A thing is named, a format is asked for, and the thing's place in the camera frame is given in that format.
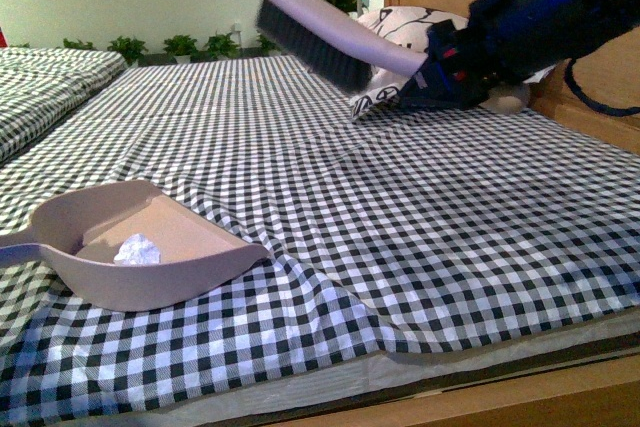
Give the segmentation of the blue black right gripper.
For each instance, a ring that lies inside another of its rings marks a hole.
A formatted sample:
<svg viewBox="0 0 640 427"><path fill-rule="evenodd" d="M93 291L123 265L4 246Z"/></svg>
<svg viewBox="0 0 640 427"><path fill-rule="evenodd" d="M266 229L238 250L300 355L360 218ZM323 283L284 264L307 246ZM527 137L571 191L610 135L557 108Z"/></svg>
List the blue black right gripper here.
<svg viewBox="0 0 640 427"><path fill-rule="evenodd" d="M505 84L498 53L504 28L497 21L473 20L458 29L445 20L427 29L427 58L399 92L403 105L465 109L489 99Z"/></svg>

